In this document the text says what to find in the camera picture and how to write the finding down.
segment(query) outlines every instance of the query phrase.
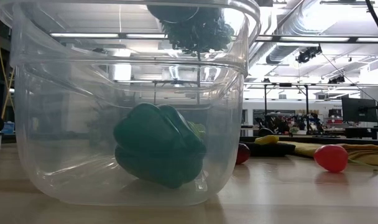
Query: spotlight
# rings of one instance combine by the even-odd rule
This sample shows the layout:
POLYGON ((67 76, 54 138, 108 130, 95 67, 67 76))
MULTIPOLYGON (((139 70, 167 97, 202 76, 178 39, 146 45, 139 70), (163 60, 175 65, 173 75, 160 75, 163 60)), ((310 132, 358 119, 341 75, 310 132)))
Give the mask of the spotlight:
POLYGON ((321 47, 308 47, 305 51, 300 51, 300 55, 295 59, 298 63, 307 63, 309 60, 322 53, 321 47))
POLYGON ((328 80, 328 84, 338 84, 338 83, 344 83, 345 82, 345 77, 343 75, 340 75, 336 78, 330 78, 328 80))

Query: yellow cloth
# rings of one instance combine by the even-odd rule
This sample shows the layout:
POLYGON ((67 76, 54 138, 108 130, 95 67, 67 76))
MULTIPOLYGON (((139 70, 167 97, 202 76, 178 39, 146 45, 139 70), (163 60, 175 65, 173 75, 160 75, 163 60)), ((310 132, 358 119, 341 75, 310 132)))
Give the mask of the yellow cloth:
MULTIPOLYGON (((283 142, 295 145, 295 154, 301 156, 313 157, 315 151, 323 146, 322 144, 310 144, 300 142, 283 142)), ((350 145, 338 144, 342 146, 352 160, 360 161, 366 164, 378 166, 378 146, 375 145, 350 145)))

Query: green bell pepper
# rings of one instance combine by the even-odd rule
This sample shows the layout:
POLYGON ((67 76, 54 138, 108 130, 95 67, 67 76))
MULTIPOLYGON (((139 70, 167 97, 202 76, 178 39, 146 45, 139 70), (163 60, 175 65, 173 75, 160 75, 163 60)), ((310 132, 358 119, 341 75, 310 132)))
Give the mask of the green bell pepper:
POLYGON ((114 128, 116 160, 140 179, 179 188, 203 167, 206 147, 195 133, 205 132, 199 125, 188 124, 172 106, 141 103, 114 128))

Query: table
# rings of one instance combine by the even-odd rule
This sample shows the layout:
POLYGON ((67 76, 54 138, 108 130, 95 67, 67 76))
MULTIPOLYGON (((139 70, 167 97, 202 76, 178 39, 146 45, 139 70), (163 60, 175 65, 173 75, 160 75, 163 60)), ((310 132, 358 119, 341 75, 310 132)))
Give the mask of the table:
POLYGON ((0 151, 0 223, 350 223, 378 224, 378 175, 350 165, 323 172, 301 157, 252 158, 225 188, 200 205, 175 208, 69 205, 39 192, 19 163, 16 146, 0 151))
POLYGON ((346 128, 345 136, 347 138, 372 138, 377 139, 378 127, 374 128, 346 128))

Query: clear plastic container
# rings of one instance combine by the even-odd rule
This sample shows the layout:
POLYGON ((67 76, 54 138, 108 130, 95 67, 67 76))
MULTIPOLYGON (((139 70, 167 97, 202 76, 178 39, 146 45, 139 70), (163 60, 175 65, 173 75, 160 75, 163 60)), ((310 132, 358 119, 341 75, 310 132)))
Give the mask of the clear plastic container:
POLYGON ((42 192, 172 206, 223 188, 254 1, 0 0, 0 19, 13 27, 19 156, 42 192))

